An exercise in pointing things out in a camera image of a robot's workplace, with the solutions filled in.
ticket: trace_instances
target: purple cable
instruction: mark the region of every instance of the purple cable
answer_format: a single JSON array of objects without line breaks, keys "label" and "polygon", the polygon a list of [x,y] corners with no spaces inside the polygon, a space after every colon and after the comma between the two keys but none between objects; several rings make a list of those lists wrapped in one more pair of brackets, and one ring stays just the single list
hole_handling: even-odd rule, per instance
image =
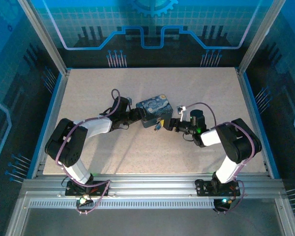
[{"label": "purple cable", "polygon": [[208,107],[208,108],[210,109],[210,111],[211,111],[211,113],[212,113],[212,115],[213,115],[213,119],[214,119],[214,127],[215,127],[215,126],[216,126],[216,118],[215,118],[215,114],[214,114],[212,108],[211,108],[207,103],[204,103],[204,102],[196,102],[196,103],[193,103],[193,104],[191,104],[191,105],[189,105],[189,106],[186,106],[186,109],[188,109],[188,108],[190,108],[190,107],[193,107],[193,106],[195,106],[195,105],[198,105],[198,104],[205,105],[206,107]]},{"label": "purple cable", "polygon": [[64,149],[64,146],[65,146],[65,144],[67,143],[68,139],[71,137],[72,133],[73,133],[73,132],[74,132],[74,131],[75,131],[75,130],[81,125],[81,124],[83,124],[83,123],[85,123],[84,120],[81,121],[81,122],[79,122],[79,123],[77,123],[77,124],[76,124],[76,125],[70,130],[70,132],[68,133],[67,137],[65,137],[65,139],[64,139],[64,141],[63,141],[63,143],[62,143],[62,145],[61,145],[60,148],[59,148],[59,151],[58,151],[58,153],[57,153],[56,159],[55,159],[56,165],[58,165],[58,166],[63,166],[62,164],[59,164],[58,161],[59,161],[60,155],[61,155],[61,153],[62,153],[62,151],[63,151],[63,149]]},{"label": "purple cable", "polygon": [[240,130],[247,137],[247,139],[249,140],[250,145],[251,145],[251,154],[250,154],[250,157],[248,159],[244,160],[243,163],[241,164],[241,166],[234,173],[234,181],[236,181],[236,177],[237,177],[238,173],[241,171],[241,169],[244,167],[244,165],[248,161],[250,161],[251,158],[254,157],[255,151],[256,151],[255,150],[255,145],[254,145],[254,142],[252,141],[252,138],[249,136],[249,134],[243,128],[241,128],[239,125],[234,124],[234,123],[231,123],[231,122],[225,122],[223,124],[230,124],[230,125],[236,127],[238,130]]},{"label": "purple cable", "polygon": [[79,212],[80,214],[85,214],[87,215],[88,213],[91,213],[92,211],[94,211],[98,205],[100,204],[100,202],[102,201],[105,193],[107,192],[108,190],[108,187],[109,187],[109,184],[110,184],[110,180],[108,180],[107,184],[106,184],[106,187],[104,189],[104,192],[102,193],[102,196],[100,196],[100,198],[97,200],[96,204],[94,205],[94,207],[91,209],[91,210],[88,210],[88,211],[85,211],[85,212],[82,212],[82,211],[79,211],[77,208],[76,208],[76,211]]},{"label": "purple cable", "polygon": [[242,193],[241,193],[240,200],[236,203],[236,205],[235,205],[232,209],[230,209],[230,210],[227,209],[226,213],[228,213],[228,212],[232,212],[233,210],[235,210],[235,209],[239,206],[239,204],[241,203],[241,201],[243,200],[243,198],[244,198],[244,196],[245,196],[245,186],[244,186],[243,181],[241,181],[241,180],[237,180],[237,182],[240,182],[241,185],[242,185]]}]

